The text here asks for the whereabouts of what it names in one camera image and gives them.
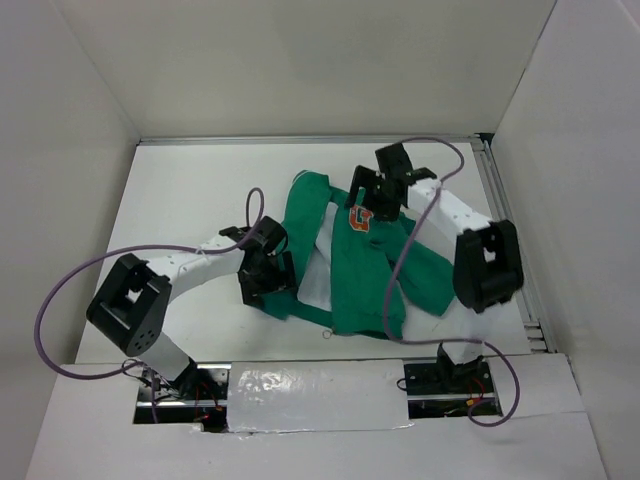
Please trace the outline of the green jacket white lining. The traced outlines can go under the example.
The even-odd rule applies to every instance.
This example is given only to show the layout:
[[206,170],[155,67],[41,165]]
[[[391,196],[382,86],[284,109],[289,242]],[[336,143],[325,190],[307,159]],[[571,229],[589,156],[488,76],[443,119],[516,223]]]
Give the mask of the green jacket white lining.
[[455,299],[449,260],[419,242],[391,284],[392,270],[415,223],[405,215],[378,221],[327,175],[302,171],[288,193],[282,225],[288,234],[297,290],[274,295],[260,308],[297,317],[341,336],[400,337],[411,302],[436,317]]

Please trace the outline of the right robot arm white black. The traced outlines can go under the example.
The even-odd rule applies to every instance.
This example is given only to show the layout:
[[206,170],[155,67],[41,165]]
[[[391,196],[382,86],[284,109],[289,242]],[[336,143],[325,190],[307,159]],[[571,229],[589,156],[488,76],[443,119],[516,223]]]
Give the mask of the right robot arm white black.
[[463,170],[463,156],[452,171],[437,176],[427,167],[414,167],[405,145],[400,140],[376,150],[377,169],[356,167],[346,204],[353,206],[361,199],[364,207],[383,221],[396,219],[402,208],[418,214],[392,270],[391,284],[425,222],[453,243],[451,284],[464,311],[457,319],[456,336],[435,344],[447,358],[436,369],[438,384],[448,392],[457,392],[469,383],[471,366],[488,348],[491,327],[501,307],[523,286],[518,234],[511,221],[482,215],[446,190],[446,182]]

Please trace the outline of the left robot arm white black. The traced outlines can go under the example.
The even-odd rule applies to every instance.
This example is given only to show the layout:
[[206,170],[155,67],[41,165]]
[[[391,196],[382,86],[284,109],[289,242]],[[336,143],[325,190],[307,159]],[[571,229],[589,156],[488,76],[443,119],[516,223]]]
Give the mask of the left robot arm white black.
[[161,377],[176,399],[193,398],[211,376],[163,333],[166,311],[180,295],[219,277],[238,278],[244,304],[297,290],[288,234],[265,216],[252,227],[228,227],[199,247],[150,260],[120,256],[86,311],[87,320],[125,355]]

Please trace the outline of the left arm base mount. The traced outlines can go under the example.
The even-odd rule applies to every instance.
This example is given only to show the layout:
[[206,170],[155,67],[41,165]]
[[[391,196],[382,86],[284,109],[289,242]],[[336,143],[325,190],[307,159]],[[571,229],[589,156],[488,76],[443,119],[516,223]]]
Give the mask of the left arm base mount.
[[200,382],[180,393],[148,368],[127,372],[138,387],[133,424],[193,424],[204,432],[226,433],[230,373],[230,364],[200,364]]

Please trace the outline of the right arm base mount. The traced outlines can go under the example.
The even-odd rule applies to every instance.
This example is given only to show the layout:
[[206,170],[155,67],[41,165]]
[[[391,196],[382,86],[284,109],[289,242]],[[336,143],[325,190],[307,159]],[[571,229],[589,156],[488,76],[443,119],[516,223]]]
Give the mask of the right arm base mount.
[[495,393],[489,365],[482,361],[473,373],[446,380],[435,360],[404,363],[404,374],[396,386],[407,397],[411,420],[466,417],[474,409],[474,416],[501,416],[502,409]]

